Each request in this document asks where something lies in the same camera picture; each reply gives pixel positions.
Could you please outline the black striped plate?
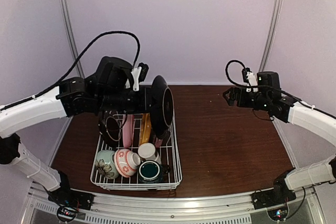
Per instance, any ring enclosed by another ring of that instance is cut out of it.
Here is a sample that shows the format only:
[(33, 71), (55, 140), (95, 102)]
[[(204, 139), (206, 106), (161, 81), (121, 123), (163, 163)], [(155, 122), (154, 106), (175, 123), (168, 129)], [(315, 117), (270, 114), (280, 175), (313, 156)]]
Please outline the black striped plate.
[(151, 125), (155, 135), (163, 139), (173, 121), (174, 102), (171, 89), (162, 76), (156, 76), (151, 86)]

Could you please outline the yellow dotted plate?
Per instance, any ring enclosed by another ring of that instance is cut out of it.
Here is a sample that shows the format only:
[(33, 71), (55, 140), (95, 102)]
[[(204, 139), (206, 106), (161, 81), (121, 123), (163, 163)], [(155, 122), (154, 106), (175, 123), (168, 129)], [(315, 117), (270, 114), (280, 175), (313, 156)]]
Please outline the yellow dotted plate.
[(146, 113), (142, 116), (139, 145), (148, 143), (151, 135), (152, 125), (150, 114)]

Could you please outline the mauve dotted plate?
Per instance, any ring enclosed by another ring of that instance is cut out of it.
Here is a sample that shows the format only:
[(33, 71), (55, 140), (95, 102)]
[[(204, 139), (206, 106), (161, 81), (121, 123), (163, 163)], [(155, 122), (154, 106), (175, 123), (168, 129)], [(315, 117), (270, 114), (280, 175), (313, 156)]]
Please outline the mauve dotted plate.
[(163, 143), (163, 140), (160, 139), (160, 138), (158, 138), (157, 136), (155, 136), (155, 137), (153, 138), (153, 144), (154, 144), (154, 146), (155, 146), (156, 148), (161, 147), (162, 143)]

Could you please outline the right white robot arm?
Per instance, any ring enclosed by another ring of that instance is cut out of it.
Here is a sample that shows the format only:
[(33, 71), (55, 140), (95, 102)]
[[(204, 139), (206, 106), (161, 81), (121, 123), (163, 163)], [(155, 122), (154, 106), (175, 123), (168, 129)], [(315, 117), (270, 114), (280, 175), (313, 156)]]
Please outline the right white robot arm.
[[(335, 145), (335, 118), (290, 96), (283, 97), (280, 91), (261, 88), (232, 87), (223, 92), (228, 105), (266, 111), (270, 118), (277, 118), (306, 129)], [(280, 175), (269, 192), (272, 203), (279, 204), (289, 196), (289, 191), (323, 183), (335, 183), (335, 155), (303, 168), (295, 168)]]

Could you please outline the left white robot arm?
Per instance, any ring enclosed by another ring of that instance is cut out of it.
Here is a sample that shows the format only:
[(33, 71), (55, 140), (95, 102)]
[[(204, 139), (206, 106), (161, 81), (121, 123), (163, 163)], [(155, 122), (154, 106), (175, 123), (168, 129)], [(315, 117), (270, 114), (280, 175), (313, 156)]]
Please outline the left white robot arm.
[(115, 110), (123, 114), (149, 112), (153, 107), (150, 88), (96, 84), (92, 79), (70, 78), (41, 96), (32, 96), (1, 108), (1, 164), (16, 166), (27, 177), (40, 183), (64, 205), (76, 197), (67, 176), (46, 165), (21, 142), (19, 130), (52, 119), (82, 113)]

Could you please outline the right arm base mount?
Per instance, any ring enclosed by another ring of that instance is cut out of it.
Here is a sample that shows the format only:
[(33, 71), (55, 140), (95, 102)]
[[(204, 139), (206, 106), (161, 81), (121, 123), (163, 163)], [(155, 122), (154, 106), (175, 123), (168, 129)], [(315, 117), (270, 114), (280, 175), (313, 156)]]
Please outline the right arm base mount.
[(296, 194), (289, 190), (284, 178), (274, 181), (273, 189), (257, 190), (251, 196), (254, 209), (266, 208), (273, 221), (283, 221), (289, 216), (288, 202), (296, 199)]

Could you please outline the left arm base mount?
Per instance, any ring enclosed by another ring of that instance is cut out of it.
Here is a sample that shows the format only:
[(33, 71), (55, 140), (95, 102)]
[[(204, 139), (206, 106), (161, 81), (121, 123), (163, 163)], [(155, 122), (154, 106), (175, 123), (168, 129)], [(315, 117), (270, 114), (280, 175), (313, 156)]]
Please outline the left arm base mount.
[(45, 191), (48, 200), (57, 204), (56, 217), (63, 223), (73, 221), (79, 214), (80, 209), (90, 210), (94, 195), (91, 193), (76, 191), (70, 188), (68, 176), (63, 172), (60, 174), (60, 187), (55, 191)]

